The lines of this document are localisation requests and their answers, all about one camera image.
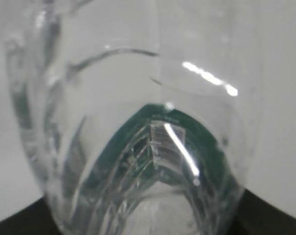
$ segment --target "clear plastic bottle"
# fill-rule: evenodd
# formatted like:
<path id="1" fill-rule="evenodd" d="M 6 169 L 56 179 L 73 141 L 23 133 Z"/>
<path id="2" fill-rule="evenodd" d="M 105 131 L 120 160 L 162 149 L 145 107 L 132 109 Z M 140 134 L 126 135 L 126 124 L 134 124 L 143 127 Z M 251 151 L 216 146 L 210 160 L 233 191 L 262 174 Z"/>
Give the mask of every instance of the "clear plastic bottle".
<path id="1" fill-rule="evenodd" d="M 259 116 L 257 2 L 23 3 L 10 92 L 60 230 L 225 233 Z"/>

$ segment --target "white background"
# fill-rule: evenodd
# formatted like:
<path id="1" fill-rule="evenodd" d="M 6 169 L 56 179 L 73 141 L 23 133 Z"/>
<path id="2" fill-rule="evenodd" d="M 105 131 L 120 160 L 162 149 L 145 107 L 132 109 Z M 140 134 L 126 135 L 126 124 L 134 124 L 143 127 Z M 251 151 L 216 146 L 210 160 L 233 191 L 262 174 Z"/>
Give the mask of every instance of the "white background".
<path id="1" fill-rule="evenodd" d="M 264 110 L 248 188 L 296 217 L 296 0 L 261 2 Z M 0 221 L 41 197 L 23 156 L 3 72 L 0 41 Z"/>

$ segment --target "dark surface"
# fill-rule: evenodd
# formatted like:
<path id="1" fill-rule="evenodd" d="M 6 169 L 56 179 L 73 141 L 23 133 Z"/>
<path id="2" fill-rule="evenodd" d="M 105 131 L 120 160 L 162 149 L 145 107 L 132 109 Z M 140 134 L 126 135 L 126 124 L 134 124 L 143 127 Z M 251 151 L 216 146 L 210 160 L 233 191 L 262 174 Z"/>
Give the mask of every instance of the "dark surface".
<path id="1" fill-rule="evenodd" d="M 43 199 L 0 223 L 0 235 L 61 235 Z M 227 235 L 296 235 L 296 219 L 246 191 Z"/>

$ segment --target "white wall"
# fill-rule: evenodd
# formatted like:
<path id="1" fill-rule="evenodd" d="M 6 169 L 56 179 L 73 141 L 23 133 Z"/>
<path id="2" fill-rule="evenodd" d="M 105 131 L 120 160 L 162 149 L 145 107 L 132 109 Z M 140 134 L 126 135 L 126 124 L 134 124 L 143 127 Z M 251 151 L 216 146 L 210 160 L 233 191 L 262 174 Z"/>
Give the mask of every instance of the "white wall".
<path id="1" fill-rule="evenodd" d="M 4 72 L 0 22 L 0 220 L 41 197 L 22 152 Z"/>
<path id="2" fill-rule="evenodd" d="M 262 0 L 264 114 L 248 188 L 296 217 L 296 0 Z"/>

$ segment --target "transparent plastic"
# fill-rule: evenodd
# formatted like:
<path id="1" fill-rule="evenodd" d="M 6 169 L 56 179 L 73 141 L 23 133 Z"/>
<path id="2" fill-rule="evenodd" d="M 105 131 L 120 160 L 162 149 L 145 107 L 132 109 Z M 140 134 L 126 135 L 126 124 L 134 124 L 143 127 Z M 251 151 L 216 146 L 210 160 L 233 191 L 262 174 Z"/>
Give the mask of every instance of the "transparent plastic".
<path id="1" fill-rule="evenodd" d="M 257 1 L 21 5 L 10 93 L 61 232 L 224 234 L 256 138 Z"/>

